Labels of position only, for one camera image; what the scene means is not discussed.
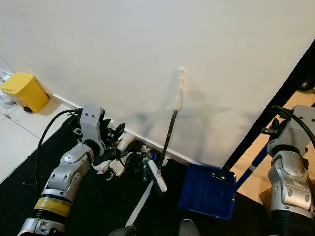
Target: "yellow device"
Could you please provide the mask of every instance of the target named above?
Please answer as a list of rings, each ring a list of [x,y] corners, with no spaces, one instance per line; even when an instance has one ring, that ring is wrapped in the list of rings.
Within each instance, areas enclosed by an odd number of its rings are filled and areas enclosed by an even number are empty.
[[[29,107],[33,112],[39,112],[49,101],[36,77],[25,72],[13,74],[3,83],[0,90],[11,96],[22,107]]]

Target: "cable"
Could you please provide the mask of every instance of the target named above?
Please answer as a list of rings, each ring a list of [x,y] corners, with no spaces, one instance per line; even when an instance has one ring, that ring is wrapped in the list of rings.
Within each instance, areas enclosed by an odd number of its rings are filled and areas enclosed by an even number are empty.
[[[303,129],[304,131],[306,132],[306,134],[309,136],[312,144],[313,144],[313,147],[315,149],[315,137],[313,135],[313,133],[311,132],[311,130],[301,121],[301,119],[299,117],[297,117],[295,114],[287,111],[285,108],[281,107],[281,106],[277,106],[277,105],[274,105],[271,107],[272,110],[277,110],[277,113],[280,114],[280,113],[285,113],[286,115],[290,116],[292,119],[294,119]]]
[[[54,123],[54,121],[59,117],[61,116],[62,114],[64,113],[77,113],[77,114],[80,114],[82,110],[81,109],[71,109],[71,110],[65,110],[65,111],[62,111],[62,112],[59,112],[57,115],[55,115],[55,117],[49,122],[49,124],[47,125],[44,133],[42,134],[40,140],[39,140],[39,143],[38,143],[38,146],[37,146],[37,151],[36,151],[36,167],[35,167],[35,187],[36,189],[39,189],[39,186],[38,186],[38,182],[41,178],[39,178],[39,152],[40,152],[40,147],[43,143],[43,140],[45,138],[45,135],[47,134],[48,132],[48,129],[50,128],[50,126]],[[32,185],[34,186],[33,184],[28,184],[27,181],[26,182],[23,182],[23,185]]]

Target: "wooden floor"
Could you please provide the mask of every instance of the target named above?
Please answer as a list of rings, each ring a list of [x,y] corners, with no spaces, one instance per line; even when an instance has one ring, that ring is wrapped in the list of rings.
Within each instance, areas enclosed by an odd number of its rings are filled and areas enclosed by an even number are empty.
[[[295,105],[311,106],[315,102],[315,89],[307,92],[296,92],[287,104],[285,108],[292,109]],[[268,142],[269,136],[261,134],[255,140],[254,143],[248,148],[248,150],[242,155],[242,157],[233,166],[231,171],[236,173],[237,179],[248,168],[253,159],[257,156],[260,150]],[[311,143],[308,145],[308,153],[305,158],[309,160],[309,174],[310,179],[315,179],[315,151]],[[270,169],[271,157],[267,156],[263,162],[256,168],[254,173],[246,180],[241,186],[238,192],[246,195],[247,197],[260,202],[259,193],[266,190],[271,186],[268,179],[268,171]]]

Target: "white tile floor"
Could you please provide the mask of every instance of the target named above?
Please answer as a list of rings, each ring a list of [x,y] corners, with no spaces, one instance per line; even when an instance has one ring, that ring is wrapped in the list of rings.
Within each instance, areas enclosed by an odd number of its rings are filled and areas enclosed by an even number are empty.
[[[0,183],[36,150],[39,138],[50,120],[60,111],[67,109],[73,107],[61,104],[55,99],[51,99],[41,112],[33,114],[24,112],[18,105],[10,109],[0,106]],[[67,118],[66,114],[60,116],[49,129],[45,139]]]

